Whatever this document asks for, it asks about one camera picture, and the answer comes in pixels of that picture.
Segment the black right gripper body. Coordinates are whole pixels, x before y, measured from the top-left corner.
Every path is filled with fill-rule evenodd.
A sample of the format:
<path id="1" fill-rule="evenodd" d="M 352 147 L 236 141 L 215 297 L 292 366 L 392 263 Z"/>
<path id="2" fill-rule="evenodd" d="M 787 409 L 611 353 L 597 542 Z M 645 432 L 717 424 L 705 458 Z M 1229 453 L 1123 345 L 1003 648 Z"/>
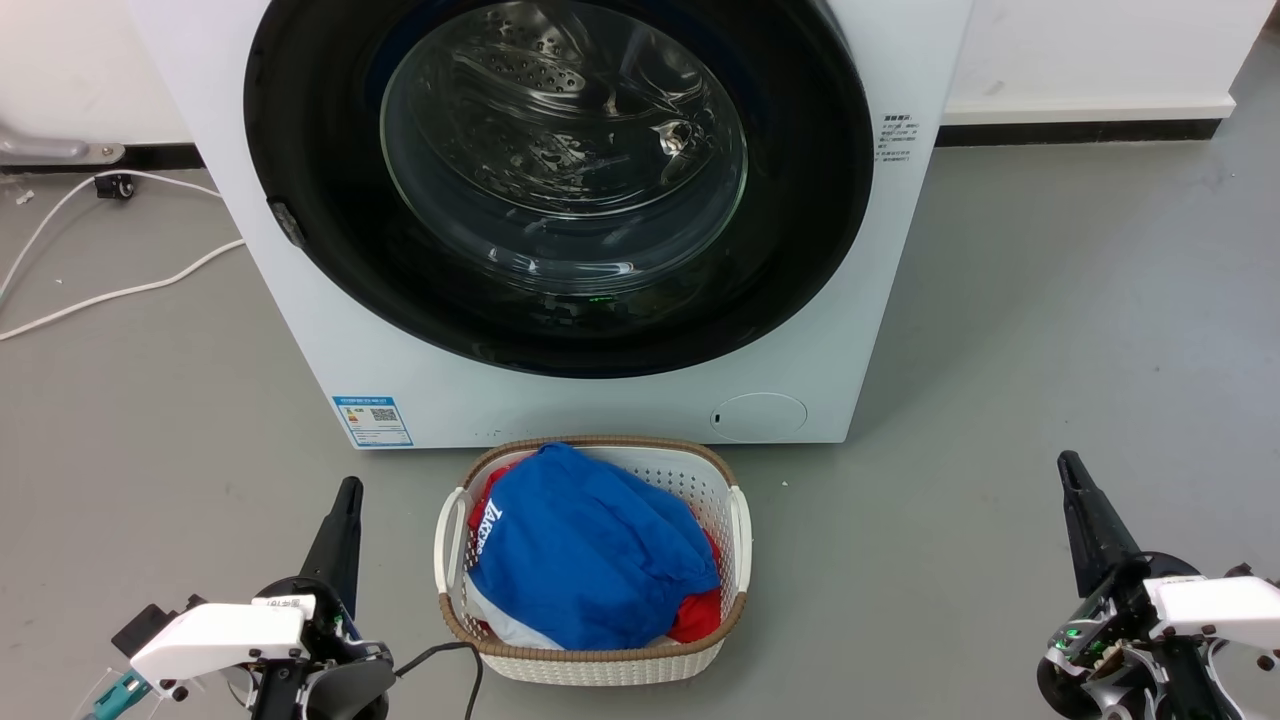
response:
<path id="1" fill-rule="evenodd" d="M 1105 578 L 1050 638 L 1037 666 L 1044 702 L 1065 719 L 1203 719 L 1202 641 L 1157 629 L 1148 580 L 1188 580 L 1197 570 L 1167 553 L 1143 553 L 1146 577 Z"/>

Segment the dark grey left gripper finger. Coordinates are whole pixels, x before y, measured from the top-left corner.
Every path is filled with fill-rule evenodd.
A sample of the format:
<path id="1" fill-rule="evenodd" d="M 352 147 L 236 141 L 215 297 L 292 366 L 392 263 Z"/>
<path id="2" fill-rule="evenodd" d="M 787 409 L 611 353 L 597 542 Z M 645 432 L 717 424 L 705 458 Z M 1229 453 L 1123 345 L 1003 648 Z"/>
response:
<path id="1" fill-rule="evenodd" d="M 337 492 L 328 520 L 332 524 L 334 561 L 332 584 L 347 612 L 357 612 L 358 569 L 362 541 L 364 483 L 346 477 Z"/>
<path id="2" fill-rule="evenodd" d="M 340 598 L 340 596 L 332 584 L 332 570 L 333 570 L 332 564 L 335 559 L 333 541 L 335 539 L 335 537 L 332 534 L 332 524 L 328 520 L 328 515 L 323 519 L 319 527 L 319 530 L 314 538 L 314 542 L 311 543 L 307 557 L 303 561 L 303 568 L 300 571 L 300 575 L 310 577 L 319 582 L 324 582 L 330 588 L 333 588 L 337 596 Z"/>

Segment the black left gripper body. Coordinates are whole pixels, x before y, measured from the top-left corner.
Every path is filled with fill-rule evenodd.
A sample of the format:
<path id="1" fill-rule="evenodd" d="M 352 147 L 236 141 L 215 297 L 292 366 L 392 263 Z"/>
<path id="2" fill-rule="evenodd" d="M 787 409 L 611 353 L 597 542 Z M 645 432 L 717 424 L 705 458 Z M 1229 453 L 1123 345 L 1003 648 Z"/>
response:
<path id="1" fill-rule="evenodd" d="M 311 598 L 301 650 L 262 660 L 250 692 L 252 719 L 371 719 L 372 643 L 364 641 L 333 588 L 310 577 L 271 583 L 253 598 Z"/>

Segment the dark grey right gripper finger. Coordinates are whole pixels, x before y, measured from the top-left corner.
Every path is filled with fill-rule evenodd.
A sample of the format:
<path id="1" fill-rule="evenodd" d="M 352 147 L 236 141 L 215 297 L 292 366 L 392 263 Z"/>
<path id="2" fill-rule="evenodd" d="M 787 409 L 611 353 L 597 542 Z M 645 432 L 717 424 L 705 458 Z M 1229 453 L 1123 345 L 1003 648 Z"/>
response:
<path id="1" fill-rule="evenodd" d="M 1115 571 L 1120 571 L 1123 575 L 1129 575 L 1133 578 L 1146 577 L 1146 556 L 1139 548 L 1139 544 L 1128 530 L 1125 523 L 1121 520 L 1119 512 L 1110 502 L 1106 493 L 1105 498 L 1100 501 L 1101 510 L 1105 516 L 1107 529 L 1103 532 L 1106 539 L 1105 548 L 1108 551 L 1108 559 L 1112 565 L 1105 578 L 1110 577 Z"/>
<path id="2" fill-rule="evenodd" d="M 1105 548 L 1107 525 L 1100 505 L 1105 495 L 1075 451 L 1059 455 L 1057 471 L 1076 593 L 1083 600 L 1094 592 L 1112 565 Z"/>

